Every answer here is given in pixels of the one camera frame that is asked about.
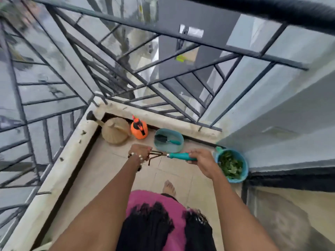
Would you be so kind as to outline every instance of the person's left arm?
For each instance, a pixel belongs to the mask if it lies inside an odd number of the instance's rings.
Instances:
[[[129,194],[141,163],[138,155],[147,160],[151,149],[133,144],[129,154],[135,154],[76,216],[49,251],[114,251],[126,218]]]

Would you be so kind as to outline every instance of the bare foot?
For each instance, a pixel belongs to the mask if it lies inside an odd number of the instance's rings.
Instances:
[[[171,195],[173,197],[176,197],[176,191],[174,189],[174,186],[172,185],[172,183],[169,180],[167,180],[164,183],[164,187],[163,187],[162,193],[169,194],[169,195]]]

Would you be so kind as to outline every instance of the blue bucket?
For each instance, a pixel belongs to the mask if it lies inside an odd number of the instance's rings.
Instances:
[[[155,144],[155,147],[161,152],[177,153],[180,152],[184,146],[184,137],[177,131],[160,128],[156,131],[155,135],[165,135],[169,140],[176,140],[180,142],[180,145],[176,145],[173,143],[162,143],[154,139],[153,143]]]
[[[226,151],[232,152],[232,155],[234,156],[235,159],[241,160],[243,162],[241,177],[239,179],[231,179],[231,178],[227,177],[229,183],[240,183],[240,182],[244,181],[248,176],[249,167],[248,167],[247,161],[242,156],[242,154],[239,153],[238,151],[235,151],[233,149],[228,149],[228,148],[222,149],[221,147],[216,147],[215,149],[216,149],[216,153],[215,153],[214,159],[215,159],[216,163],[219,160],[219,156]]]

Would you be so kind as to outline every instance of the pink shirt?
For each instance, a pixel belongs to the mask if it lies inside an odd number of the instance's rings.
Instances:
[[[130,193],[126,216],[129,216],[131,209],[136,205],[148,203],[149,206],[153,206],[155,202],[160,202],[163,205],[165,210],[169,213],[169,217],[173,220],[174,224],[174,230],[167,237],[163,251],[184,251],[186,237],[184,232],[185,219],[182,218],[182,214],[186,208],[182,206],[181,203],[161,194],[146,190],[135,190]]]

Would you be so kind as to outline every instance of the ground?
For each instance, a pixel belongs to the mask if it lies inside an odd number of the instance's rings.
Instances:
[[[87,205],[103,187],[115,176],[127,160],[129,148],[133,143],[153,146],[154,130],[143,140],[134,137],[121,146],[114,146],[100,136],[95,142],[89,156],[78,174],[71,190],[55,217],[46,238],[53,241],[66,229],[74,217]],[[205,148],[211,151],[214,147],[186,140],[185,151],[190,148]],[[176,198],[184,206],[200,209],[208,218],[213,228],[213,237],[218,251],[223,250],[221,229],[218,218],[213,184],[199,168],[183,160],[158,157],[143,165],[136,174],[132,190],[142,189],[161,193],[166,180],[172,182],[176,190]],[[232,186],[240,195],[241,185]]]

